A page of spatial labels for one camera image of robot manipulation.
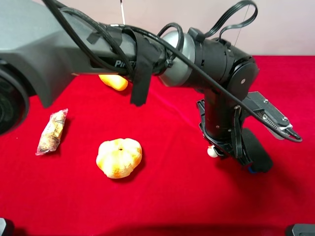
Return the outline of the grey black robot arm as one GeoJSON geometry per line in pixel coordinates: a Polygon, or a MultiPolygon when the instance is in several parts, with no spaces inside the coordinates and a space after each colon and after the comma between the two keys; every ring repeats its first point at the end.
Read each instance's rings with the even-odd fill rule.
{"type": "Polygon", "coordinates": [[[215,153],[257,170],[263,157],[259,142],[243,128],[252,114],[248,93],[258,74],[255,60],[209,32],[172,27],[154,35],[96,22],[56,0],[1,1],[0,132],[24,121],[30,96],[48,107],[76,74],[126,76],[136,106],[146,102],[150,77],[157,74],[166,86],[201,91],[199,126],[215,153]]]}

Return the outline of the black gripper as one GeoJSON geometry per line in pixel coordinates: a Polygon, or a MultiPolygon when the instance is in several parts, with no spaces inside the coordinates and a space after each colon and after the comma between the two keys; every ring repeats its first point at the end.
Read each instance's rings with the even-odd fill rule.
{"type": "Polygon", "coordinates": [[[244,129],[241,109],[230,106],[223,95],[212,90],[204,90],[203,94],[204,99],[197,102],[197,107],[204,138],[215,147],[219,158],[232,157],[241,165],[248,165],[241,135],[244,129]]]}

